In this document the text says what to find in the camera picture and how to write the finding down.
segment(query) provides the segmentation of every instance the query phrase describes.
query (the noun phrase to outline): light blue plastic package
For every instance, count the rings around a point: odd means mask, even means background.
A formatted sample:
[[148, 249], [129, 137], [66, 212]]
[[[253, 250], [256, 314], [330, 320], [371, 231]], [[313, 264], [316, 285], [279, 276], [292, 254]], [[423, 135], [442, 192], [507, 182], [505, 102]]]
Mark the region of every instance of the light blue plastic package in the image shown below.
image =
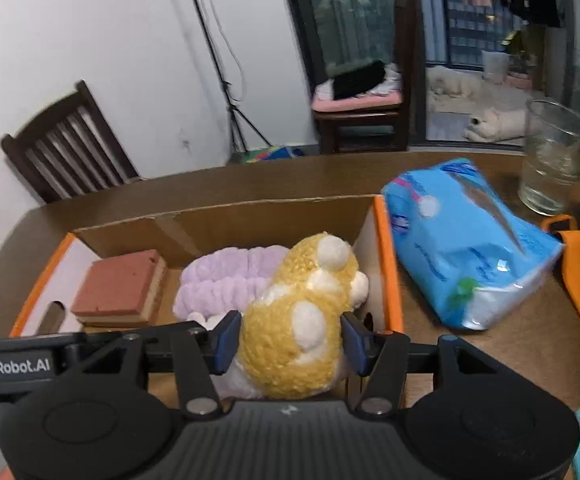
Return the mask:
[[466, 158], [383, 188], [397, 256], [441, 321], [485, 330], [534, 292], [562, 244], [521, 220]]

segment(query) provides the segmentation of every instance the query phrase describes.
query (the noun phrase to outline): wooden table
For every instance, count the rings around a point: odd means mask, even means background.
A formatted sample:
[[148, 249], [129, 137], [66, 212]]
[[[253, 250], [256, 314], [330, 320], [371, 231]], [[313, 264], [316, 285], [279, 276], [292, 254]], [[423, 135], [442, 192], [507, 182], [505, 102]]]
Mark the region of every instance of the wooden table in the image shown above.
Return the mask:
[[[460, 154], [363, 153], [277, 160], [177, 174], [63, 200], [27, 213], [0, 249], [0, 336], [6, 336], [33, 283], [66, 232], [167, 211], [261, 199], [377, 193], [397, 174]], [[540, 217], [519, 201], [522, 157], [469, 153], [508, 206], [529, 221]], [[575, 190], [580, 202], [580, 183]], [[432, 343], [447, 330], [435, 321], [401, 269], [407, 334]], [[580, 406], [580, 319], [551, 276], [513, 313], [467, 340], [573, 408]], [[409, 384], [410, 402], [429, 387]]]

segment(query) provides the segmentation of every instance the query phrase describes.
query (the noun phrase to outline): yellow plush toy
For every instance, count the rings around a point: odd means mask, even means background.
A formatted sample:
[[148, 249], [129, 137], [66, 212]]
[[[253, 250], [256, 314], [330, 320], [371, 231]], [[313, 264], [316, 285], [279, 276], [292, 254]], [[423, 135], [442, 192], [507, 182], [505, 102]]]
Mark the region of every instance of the yellow plush toy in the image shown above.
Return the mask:
[[367, 295], [348, 243], [327, 233], [304, 238], [244, 313], [239, 351], [214, 381], [218, 393], [300, 399], [329, 390], [345, 371], [340, 316]]

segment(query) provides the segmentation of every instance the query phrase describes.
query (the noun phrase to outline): wet wipes package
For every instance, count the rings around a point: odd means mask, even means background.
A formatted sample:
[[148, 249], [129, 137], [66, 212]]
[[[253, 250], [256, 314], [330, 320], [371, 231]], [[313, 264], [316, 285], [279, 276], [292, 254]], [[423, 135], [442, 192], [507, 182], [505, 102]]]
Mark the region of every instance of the wet wipes package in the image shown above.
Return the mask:
[[383, 188], [398, 258], [454, 328], [485, 330], [542, 283], [562, 245], [517, 218], [466, 158]]

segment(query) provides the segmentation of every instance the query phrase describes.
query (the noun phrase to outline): lavender plush fabric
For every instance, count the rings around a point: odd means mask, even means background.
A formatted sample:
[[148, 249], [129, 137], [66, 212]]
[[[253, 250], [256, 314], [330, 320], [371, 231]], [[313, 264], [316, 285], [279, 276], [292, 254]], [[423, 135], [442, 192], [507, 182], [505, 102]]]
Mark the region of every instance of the lavender plush fabric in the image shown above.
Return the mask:
[[185, 320], [192, 312], [205, 318], [243, 312], [266, 290], [288, 249], [281, 246], [228, 247], [197, 258], [181, 273], [181, 287], [172, 310]]

